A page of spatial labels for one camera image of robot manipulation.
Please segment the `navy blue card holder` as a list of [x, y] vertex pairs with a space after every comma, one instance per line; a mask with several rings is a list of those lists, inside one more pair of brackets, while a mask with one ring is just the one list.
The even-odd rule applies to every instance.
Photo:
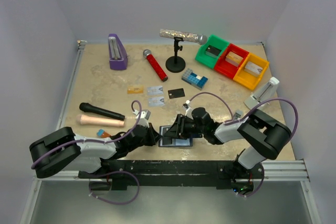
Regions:
[[159, 131], [162, 136], [159, 140], [159, 147], [192, 147], [193, 146], [193, 138], [188, 139], [180, 139], [180, 138], [171, 138], [164, 136], [164, 134], [170, 128], [170, 125], [160, 126]]

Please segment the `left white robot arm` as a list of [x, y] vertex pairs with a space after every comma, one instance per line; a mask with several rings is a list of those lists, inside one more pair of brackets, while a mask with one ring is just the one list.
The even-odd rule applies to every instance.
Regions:
[[48, 178], [63, 170], [93, 174], [104, 162], [126, 157], [139, 147], [154, 146], [160, 138], [151, 123], [106, 138], [87, 138], [74, 133], [71, 127], [63, 127], [29, 146], [31, 169], [38, 178]]

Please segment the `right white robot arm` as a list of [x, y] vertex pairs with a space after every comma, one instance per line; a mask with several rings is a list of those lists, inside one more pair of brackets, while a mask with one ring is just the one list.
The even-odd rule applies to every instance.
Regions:
[[266, 159], [275, 160], [289, 142], [291, 134], [287, 126], [259, 109], [242, 121], [219, 123], [204, 108], [196, 108], [191, 117], [177, 115], [163, 136], [187, 139], [201, 135], [212, 145], [245, 139], [250, 147], [238, 155], [236, 163], [244, 169], [252, 169]]

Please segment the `gold VIP card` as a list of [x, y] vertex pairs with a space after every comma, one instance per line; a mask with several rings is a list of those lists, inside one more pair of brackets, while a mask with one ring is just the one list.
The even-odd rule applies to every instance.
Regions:
[[127, 88], [127, 94], [141, 94], [144, 92], [143, 85], [131, 85]]

